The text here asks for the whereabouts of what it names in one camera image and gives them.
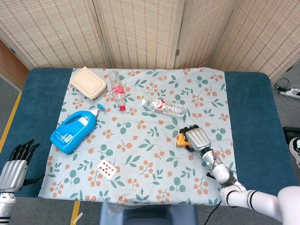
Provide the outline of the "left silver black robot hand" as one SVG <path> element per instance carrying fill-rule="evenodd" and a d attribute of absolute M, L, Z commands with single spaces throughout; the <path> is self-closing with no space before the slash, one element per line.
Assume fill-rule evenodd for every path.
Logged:
<path fill-rule="evenodd" d="M 40 143 L 34 144 L 34 140 L 31 139 L 13 149 L 0 174 L 1 193 L 17 193 L 23 186 L 38 183 L 44 178 L 44 175 L 33 179 L 26 178 L 29 163 L 39 146 Z"/>

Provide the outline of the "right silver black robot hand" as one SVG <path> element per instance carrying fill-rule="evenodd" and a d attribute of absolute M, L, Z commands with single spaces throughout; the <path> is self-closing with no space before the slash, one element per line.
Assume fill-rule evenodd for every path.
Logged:
<path fill-rule="evenodd" d="M 211 147 L 211 142 L 202 128 L 193 125 L 179 130 L 176 146 L 184 147 L 189 152 L 201 153 L 203 149 Z"/>

